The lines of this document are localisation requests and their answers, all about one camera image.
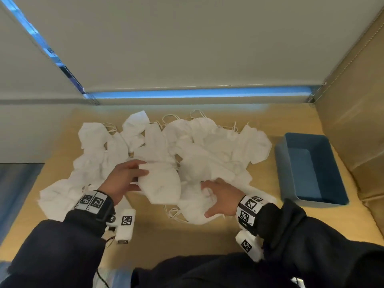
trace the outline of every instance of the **cardboard wall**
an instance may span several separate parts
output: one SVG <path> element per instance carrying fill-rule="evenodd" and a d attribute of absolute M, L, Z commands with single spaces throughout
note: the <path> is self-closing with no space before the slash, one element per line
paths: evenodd
<path fill-rule="evenodd" d="M 324 133 L 384 235 L 384 12 L 316 95 Z"/>

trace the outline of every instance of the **floor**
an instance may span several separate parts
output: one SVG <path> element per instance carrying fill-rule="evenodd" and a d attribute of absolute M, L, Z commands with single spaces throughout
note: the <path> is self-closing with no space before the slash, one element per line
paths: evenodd
<path fill-rule="evenodd" d="M 0 164 L 0 245 L 44 164 Z"/>

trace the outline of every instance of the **plastic container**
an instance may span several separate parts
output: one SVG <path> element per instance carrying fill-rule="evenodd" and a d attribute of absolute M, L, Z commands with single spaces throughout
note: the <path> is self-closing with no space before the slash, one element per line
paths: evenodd
<path fill-rule="evenodd" d="M 349 203 L 326 136 L 288 132 L 275 155 L 282 200 L 318 208 Z"/>

